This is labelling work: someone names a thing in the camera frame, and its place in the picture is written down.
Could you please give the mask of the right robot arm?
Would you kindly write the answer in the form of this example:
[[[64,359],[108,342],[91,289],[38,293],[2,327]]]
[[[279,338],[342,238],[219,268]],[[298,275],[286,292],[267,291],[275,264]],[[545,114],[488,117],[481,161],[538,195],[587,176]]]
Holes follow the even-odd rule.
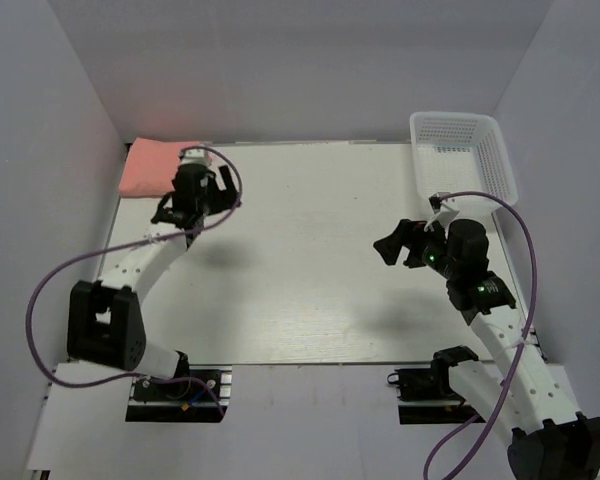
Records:
[[[467,401],[483,419],[495,414],[493,428],[517,479],[597,478],[600,418],[585,416],[537,348],[526,345],[516,300],[489,268],[483,225],[460,219],[443,227],[437,221],[403,219],[373,247],[387,265],[406,250],[406,267],[429,267],[441,275],[451,304],[503,377],[491,377],[470,348],[451,347],[434,353],[426,379],[399,372],[402,399],[434,393]]]

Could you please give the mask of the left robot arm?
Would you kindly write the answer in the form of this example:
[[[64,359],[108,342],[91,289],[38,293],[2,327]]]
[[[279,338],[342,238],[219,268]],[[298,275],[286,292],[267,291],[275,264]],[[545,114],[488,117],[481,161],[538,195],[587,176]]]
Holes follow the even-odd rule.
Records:
[[[209,216],[239,205],[236,177],[228,165],[212,171],[204,160],[181,163],[173,190],[159,201],[144,237],[93,282],[71,290],[68,354],[78,360],[157,379],[168,398],[191,387],[187,356],[148,340],[142,303],[152,287],[189,250]]]

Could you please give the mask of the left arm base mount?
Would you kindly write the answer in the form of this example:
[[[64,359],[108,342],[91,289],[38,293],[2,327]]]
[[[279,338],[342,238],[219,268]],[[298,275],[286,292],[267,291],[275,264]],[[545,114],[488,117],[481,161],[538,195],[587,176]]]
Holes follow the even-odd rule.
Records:
[[[133,381],[125,421],[128,423],[220,423],[229,405],[232,386],[231,366],[191,367],[190,374],[206,384],[195,382],[161,385],[149,380]]]

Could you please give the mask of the pink t shirt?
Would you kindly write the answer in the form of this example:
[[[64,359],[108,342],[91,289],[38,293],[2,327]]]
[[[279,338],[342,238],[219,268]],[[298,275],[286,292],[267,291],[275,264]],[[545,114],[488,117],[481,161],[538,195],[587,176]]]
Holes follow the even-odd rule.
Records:
[[[199,142],[165,142],[137,137],[125,162],[118,192],[122,198],[157,198],[172,190],[179,153]]]

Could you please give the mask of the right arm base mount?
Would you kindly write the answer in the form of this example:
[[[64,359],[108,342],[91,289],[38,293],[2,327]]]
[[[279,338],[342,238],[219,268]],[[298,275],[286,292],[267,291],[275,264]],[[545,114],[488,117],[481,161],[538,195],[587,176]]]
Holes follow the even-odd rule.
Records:
[[[396,369],[386,381],[396,390],[401,425],[460,425],[477,414],[458,394],[442,393],[429,368]]]

